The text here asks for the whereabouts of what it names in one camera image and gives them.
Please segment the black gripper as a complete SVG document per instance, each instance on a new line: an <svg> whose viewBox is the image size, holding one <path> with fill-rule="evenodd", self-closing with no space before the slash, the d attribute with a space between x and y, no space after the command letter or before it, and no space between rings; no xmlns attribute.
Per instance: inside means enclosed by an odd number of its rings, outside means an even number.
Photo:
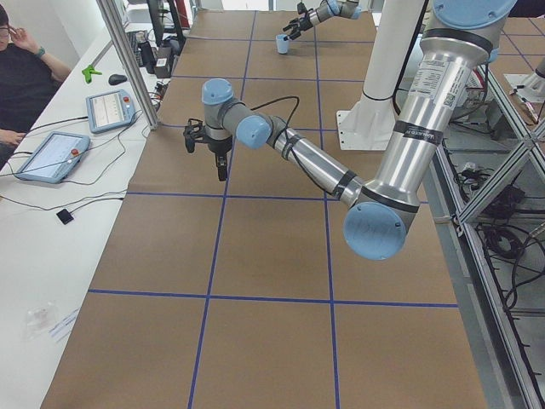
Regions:
<svg viewBox="0 0 545 409"><path fill-rule="evenodd" d="M215 154L215 164L219 181L225 181L228 177L227 156L232 149L232 137L216 140L209 138L206 133L204 122L200 119L189 118L183 130L185 147L188 153L194 153L197 144L207 144L209 150Z"/></svg>
<svg viewBox="0 0 545 409"><path fill-rule="evenodd" d="M289 40L296 40L302 32L310 30L314 27L314 15L307 14L307 7L304 2L297 4L297 14L300 16L296 20L291 20L287 26L283 28L286 37Z"/></svg>

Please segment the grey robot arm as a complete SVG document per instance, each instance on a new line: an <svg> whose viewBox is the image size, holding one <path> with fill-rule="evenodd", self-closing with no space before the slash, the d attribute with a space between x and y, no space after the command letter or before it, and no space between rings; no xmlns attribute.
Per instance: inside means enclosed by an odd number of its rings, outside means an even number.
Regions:
<svg viewBox="0 0 545 409"><path fill-rule="evenodd" d="M227 177L234 142L269 146L348 207L343 234L370 260L398 253L419 209L417 191L473 69L493 61L511 1L387 1L360 100L339 112L345 149L379 150L376 175L364 181L313 145L286 120L247 107L231 84L202 88L204 119L184 128L186 149L205 144Z"/></svg>
<svg viewBox="0 0 545 409"><path fill-rule="evenodd" d="M303 32L333 17L356 20L362 12L358 1L324 0L316 9L308 9L305 3L300 1L297 4L298 16L283 28L284 40L296 40Z"/></svg>

